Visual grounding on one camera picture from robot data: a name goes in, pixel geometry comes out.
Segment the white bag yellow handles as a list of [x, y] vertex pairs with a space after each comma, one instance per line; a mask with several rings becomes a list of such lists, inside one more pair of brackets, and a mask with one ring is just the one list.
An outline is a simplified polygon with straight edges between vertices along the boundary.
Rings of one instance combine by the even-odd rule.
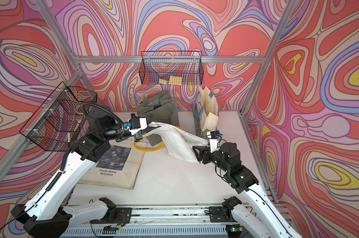
[[203, 148], [209, 145], [206, 139], [190, 134], [173, 125], [160, 122], [151, 122], [149, 125], [145, 123], [139, 129], [128, 129], [128, 131], [132, 136], [140, 131], [145, 131], [145, 135], [159, 135], [171, 157], [188, 163], [199, 164], [196, 154], [192, 149], [194, 146]]

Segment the cream canvas tote bag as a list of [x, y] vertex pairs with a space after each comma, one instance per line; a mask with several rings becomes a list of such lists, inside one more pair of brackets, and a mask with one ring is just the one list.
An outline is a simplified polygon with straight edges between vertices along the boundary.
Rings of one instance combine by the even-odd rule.
[[136, 149], [132, 140], [110, 141], [110, 145], [78, 183], [133, 190], [145, 152]]

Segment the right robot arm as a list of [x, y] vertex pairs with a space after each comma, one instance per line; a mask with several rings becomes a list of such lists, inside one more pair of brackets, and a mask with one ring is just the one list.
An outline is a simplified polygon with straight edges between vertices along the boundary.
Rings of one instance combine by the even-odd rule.
[[256, 176], [242, 164], [235, 143], [225, 142], [214, 151], [210, 146], [193, 146], [192, 149], [199, 162], [212, 163], [215, 169], [225, 171], [222, 180], [235, 189], [256, 213], [256, 216], [252, 215], [242, 201], [233, 196], [222, 203], [228, 220], [238, 222], [255, 238], [301, 237], [270, 201]]

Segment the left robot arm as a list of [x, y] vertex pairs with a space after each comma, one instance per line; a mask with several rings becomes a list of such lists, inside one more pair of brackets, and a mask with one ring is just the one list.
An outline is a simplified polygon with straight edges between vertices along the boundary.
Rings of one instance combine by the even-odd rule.
[[66, 229], [90, 221], [114, 223], [117, 206], [106, 197], [74, 207], [62, 203], [82, 176], [110, 149], [111, 140], [121, 142], [133, 137], [139, 142], [154, 129], [145, 118], [132, 114], [123, 122], [108, 107], [93, 102], [81, 103], [80, 110], [89, 123], [85, 135], [67, 149], [59, 170], [37, 195], [11, 211], [34, 238], [58, 238]]

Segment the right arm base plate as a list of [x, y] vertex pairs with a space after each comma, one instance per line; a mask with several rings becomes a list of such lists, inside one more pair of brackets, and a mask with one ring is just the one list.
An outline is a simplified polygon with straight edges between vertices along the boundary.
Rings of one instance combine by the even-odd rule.
[[238, 204], [232, 209], [228, 209], [226, 206], [210, 206], [204, 211], [209, 216], [211, 223], [237, 223], [233, 218], [233, 212], [236, 213], [236, 216], [238, 216], [238, 212], [244, 216], [248, 215], [249, 210], [243, 204]]

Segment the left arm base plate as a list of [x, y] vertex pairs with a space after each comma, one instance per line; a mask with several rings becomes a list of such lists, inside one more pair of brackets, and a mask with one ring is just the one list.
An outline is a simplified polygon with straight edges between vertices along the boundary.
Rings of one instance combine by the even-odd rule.
[[91, 224], [117, 224], [123, 225], [128, 224], [131, 220], [132, 208], [130, 207], [117, 207], [111, 208], [107, 211], [104, 218], [100, 220], [92, 220]]

